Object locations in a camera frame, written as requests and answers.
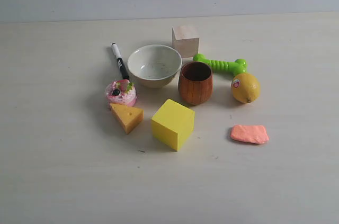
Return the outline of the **pink play dough slab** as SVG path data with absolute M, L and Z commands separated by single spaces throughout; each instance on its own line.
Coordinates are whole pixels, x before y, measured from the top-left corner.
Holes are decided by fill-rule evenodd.
M 231 129 L 230 137 L 235 141 L 257 145 L 264 144 L 269 141 L 266 128 L 262 125 L 235 125 Z

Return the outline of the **yellow foam cube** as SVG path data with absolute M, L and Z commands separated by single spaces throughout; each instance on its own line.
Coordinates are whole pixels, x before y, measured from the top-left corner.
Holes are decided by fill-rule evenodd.
M 153 137 L 179 151 L 194 129 L 195 112 L 168 99 L 151 118 Z

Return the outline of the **brown wooden cup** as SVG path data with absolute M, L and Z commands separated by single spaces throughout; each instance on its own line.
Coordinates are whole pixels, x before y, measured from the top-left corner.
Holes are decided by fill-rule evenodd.
M 180 71 L 178 91 L 180 97 L 190 105 L 206 102 L 213 91 L 211 68 L 200 61 L 185 64 Z

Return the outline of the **white speckled ceramic bowl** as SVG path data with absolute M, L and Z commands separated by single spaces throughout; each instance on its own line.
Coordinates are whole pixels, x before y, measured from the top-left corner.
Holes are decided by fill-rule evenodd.
M 135 50 L 128 58 L 127 67 L 140 85 L 162 88 L 174 79 L 182 63 L 182 57 L 175 49 L 150 44 Z

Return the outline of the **orange toy cheese wedge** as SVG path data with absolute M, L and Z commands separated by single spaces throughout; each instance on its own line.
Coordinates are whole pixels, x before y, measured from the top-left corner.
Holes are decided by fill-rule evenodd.
M 126 134 L 129 134 L 144 119 L 144 110 L 137 107 L 110 103 L 110 108 Z

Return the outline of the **pink toy cake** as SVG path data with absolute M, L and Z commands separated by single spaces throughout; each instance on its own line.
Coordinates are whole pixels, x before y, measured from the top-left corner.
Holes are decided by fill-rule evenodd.
M 134 83 L 128 79 L 113 81 L 105 89 L 108 103 L 134 106 L 137 100 Z

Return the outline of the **black whiteboard marker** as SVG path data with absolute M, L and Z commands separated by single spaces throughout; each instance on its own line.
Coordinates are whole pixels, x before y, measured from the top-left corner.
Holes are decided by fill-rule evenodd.
M 121 53 L 119 50 L 119 47 L 116 43 L 111 44 L 111 49 L 113 51 L 113 54 L 115 55 L 115 58 L 117 60 L 118 68 L 121 73 L 122 79 L 129 80 L 129 74 L 127 72 L 127 69 L 124 65 L 123 59 L 121 57 Z

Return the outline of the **light wooden cube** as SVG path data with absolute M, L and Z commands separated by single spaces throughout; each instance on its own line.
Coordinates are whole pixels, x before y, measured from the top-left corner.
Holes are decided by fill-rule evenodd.
M 194 26 L 180 25 L 172 28 L 172 47 L 182 58 L 190 58 L 198 53 L 199 40 Z

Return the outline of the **green bone-shaped dog toy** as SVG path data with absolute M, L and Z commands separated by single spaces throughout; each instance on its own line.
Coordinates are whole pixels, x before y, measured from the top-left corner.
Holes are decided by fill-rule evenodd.
M 220 61 L 207 59 L 203 54 L 198 53 L 193 56 L 193 61 L 199 61 L 211 67 L 213 72 L 226 72 L 237 76 L 247 72 L 247 62 L 245 59 L 236 59 L 235 61 Z

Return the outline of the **yellow lemon with sticker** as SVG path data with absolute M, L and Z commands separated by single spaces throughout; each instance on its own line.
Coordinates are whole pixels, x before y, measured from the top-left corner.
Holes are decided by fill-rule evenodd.
M 254 102 L 260 95 L 260 83 L 250 73 L 240 73 L 231 82 L 233 97 L 244 104 Z

